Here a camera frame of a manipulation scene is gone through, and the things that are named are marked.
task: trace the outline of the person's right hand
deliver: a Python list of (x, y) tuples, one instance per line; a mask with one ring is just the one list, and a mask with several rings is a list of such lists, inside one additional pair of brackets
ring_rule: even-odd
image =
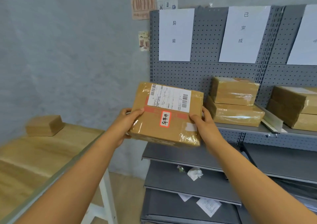
[(214, 123), (209, 111), (203, 106), (204, 120), (197, 115), (189, 114), (189, 117), (195, 122), (201, 138), (206, 146), (211, 148), (219, 143), (226, 142), (220, 134), (216, 124)]

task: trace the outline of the person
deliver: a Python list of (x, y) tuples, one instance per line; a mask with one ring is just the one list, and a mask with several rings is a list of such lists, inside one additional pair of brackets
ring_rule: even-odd
[[(81, 223), (115, 149), (143, 113), (121, 110), (109, 129), (18, 220), (17, 224)], [(256, 223), (316, 224), (317, 216), (252, 165), (221, 136), (209, 111), (204, 119), (190, 114), (208, 151), (220, 163), (231, 185)]]

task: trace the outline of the cardboard box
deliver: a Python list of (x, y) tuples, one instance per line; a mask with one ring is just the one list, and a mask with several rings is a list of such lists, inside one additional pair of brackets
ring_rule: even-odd
[(280, 118), (292, 129), (317, 131), (317, 115), (296, 112), (292, 106), (270, 99), (267, 110)]
[(200, 146), (189, 112), (201, 117), (204, 93), (153, 83), (140, 83), (132, 110), (144, 108), (129, 135), (166, 145)]
[(317, 115), (317, 87), (274, 86), (271, 99), (297, 114)]
[(40, 116), (30, 119), (25, 125), (25, 130), (30, 137), (52, 137), (64, 126), (65, 123), (59, 115)]
[(214, 103), (253, 105), (259, 86), (247, 79), (214, 77), (209, 95)]
[(214, 122), (234, 125), (259, 126), (265, 112), (254, 105), (214, 103), (210, 96), (205, 103)]

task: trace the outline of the wooden table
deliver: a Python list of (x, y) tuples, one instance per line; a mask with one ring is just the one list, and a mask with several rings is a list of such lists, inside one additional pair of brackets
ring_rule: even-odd
[[(66, 124), (53, 137), (23, 136), (0, 147), (0, 224), (13, 223), (103, 132)], [(104, 207), (91, 204), (83, 223), (93, 215), (104, 218), (107, 209), (115, 219), (108, 170), (99, 186)]]

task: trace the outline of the floor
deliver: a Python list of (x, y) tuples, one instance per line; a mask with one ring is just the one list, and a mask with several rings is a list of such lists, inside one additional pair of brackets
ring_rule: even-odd
[[(112, 172), (109, 173), (109, 176), (118, 224), (140, 224), (140, 215), (145, 194), (145, 188), (143, 187), (144, 180)], [(92, 203), (102, 206), (99, 189)], [(107, 224), (108, 222), (95, 217), (92, 223)]]

